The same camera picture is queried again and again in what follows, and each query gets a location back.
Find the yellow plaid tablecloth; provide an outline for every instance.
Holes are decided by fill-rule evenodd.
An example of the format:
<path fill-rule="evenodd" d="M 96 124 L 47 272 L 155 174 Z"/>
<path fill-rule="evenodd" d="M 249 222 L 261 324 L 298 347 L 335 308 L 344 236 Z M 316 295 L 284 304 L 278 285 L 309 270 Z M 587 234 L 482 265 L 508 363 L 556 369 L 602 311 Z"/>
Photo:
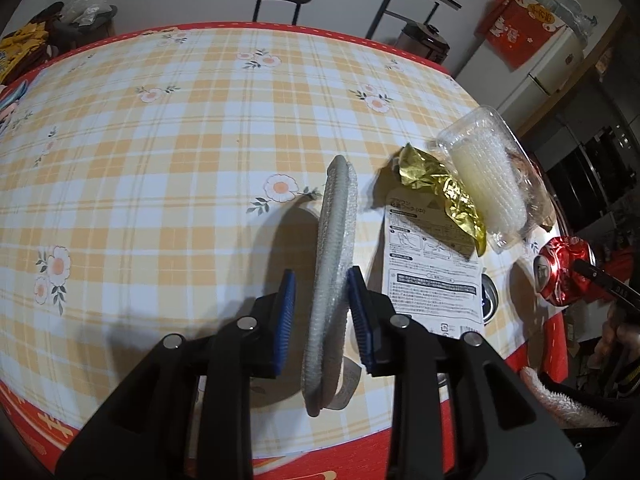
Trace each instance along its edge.
<path fill-rule="evenodd" d="M 288 267 L 297 329 L 284 376 L 252 384 L 254 456 L 389 427 L 390 379 L 363 375 L 318 418 L 299 393 L 326 167 L 343 153 L 356 169 L 354 264 L 381 279 L 390 158 L 476 103 L 444 73 L 333 36 L 167 30 L 40 73 L 0 139 L 0 379 L 17 395 L 80 428 L 163 335 L 211 334 Z M 549 237 L 483 257 L 503 356 L 536 328 L 523 309 L 546 309 L 530 260 Z"/>

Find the instruction sheet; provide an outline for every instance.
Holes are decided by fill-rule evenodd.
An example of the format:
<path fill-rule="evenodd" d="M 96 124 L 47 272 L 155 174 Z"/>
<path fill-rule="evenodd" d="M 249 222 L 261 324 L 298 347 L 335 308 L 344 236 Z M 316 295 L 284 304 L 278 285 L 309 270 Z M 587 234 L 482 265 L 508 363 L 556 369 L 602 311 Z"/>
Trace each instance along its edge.
<path fill-rule="evenodd" d="M 482 265 L 474 240 L 433 195 L 399 187 L 386 197 L 382 292 L 430 332 L 484 335 Z"/>

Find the clear plastic packaging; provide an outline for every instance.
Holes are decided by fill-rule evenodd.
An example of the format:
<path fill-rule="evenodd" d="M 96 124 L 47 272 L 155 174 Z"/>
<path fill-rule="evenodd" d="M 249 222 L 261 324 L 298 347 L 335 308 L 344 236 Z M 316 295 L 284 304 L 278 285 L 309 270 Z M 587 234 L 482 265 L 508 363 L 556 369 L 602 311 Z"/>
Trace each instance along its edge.
<path fill-rule="evenodd" d="M 436 143 L 437 156 L 482 213 L 494 250 L 523 239 L 537 226 L 551 229 L 556 217 L 546 187 L 494 109 L 476 108 L 442 130 Z"/>
<path fill-rule="evenodd" d="M 95 17 L 102 12 L 109 12 L 111 6 L 107 0 L 75 0 L 63 7 L 60 15 L 62 23 L 77 23 L 80 27 L 91 25 Z"/>
<path fill-rule="evenodd" d="M 580 40 L 582 48 L 587 47 L 589 36 L 598 24 L 596 16 L 587 16 L 577 0 L 560 0 L 554 14 L 563 20 Z"/>

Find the white refrigerator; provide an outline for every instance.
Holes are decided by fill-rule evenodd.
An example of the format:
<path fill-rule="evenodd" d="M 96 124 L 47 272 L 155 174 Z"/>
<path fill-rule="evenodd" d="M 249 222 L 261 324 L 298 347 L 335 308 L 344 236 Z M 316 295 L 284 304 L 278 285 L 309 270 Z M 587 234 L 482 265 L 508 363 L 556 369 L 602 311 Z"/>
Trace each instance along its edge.
<path fill-rule="evenodd" d="M 564 27 L 526 63 L 512 70 L 484 41 L 456 77 L 480 105 L 489 105 L 516 130 L 551 94 L 562 88 L 584 59 L 575 33 Z"/>

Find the red can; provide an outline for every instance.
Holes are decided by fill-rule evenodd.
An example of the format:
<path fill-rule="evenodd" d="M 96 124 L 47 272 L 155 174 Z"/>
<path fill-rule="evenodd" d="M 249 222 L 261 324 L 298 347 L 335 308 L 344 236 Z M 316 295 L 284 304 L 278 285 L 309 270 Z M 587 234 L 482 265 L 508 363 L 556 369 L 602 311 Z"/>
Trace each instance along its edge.
<path fill-rule="evenodd" d="M 586 241 L 577 236 L 551 238 L 533 260 L 537 293 L 555 306 L 567 306 L 583 297 L 591 282 L 573 271 L 578 259 L 595 265 Z"/>

